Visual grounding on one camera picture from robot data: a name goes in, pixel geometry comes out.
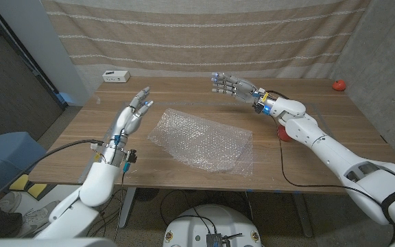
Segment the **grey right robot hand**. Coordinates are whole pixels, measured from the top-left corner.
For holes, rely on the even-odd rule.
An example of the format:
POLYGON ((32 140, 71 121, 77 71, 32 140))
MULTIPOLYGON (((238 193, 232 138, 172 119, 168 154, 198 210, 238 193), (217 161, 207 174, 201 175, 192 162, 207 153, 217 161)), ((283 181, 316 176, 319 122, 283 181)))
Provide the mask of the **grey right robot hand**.
POLYGON ((250 81, 226 73, 212 73, 211 81, 212 92, 232 96, 240 102, 253 104, 259 99, 265 101, 270 96, 264 89, 256 87, 250 81))

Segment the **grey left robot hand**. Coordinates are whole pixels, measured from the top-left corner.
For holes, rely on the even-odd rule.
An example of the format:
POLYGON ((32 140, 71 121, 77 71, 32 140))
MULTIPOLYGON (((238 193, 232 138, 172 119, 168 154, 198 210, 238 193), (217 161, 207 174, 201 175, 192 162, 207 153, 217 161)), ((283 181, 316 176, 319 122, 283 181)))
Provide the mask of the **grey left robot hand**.
POLYGON ((128 137, 139 129, 143 116, 154 103, 146 100, 149 92, 149 86, 142 89, 135 95, 129 105, 118 114, 112 123, 109 140, 100 147, 93 159, 95 163, 120 166, 122 160, 126 157, 125 146, 128 137))

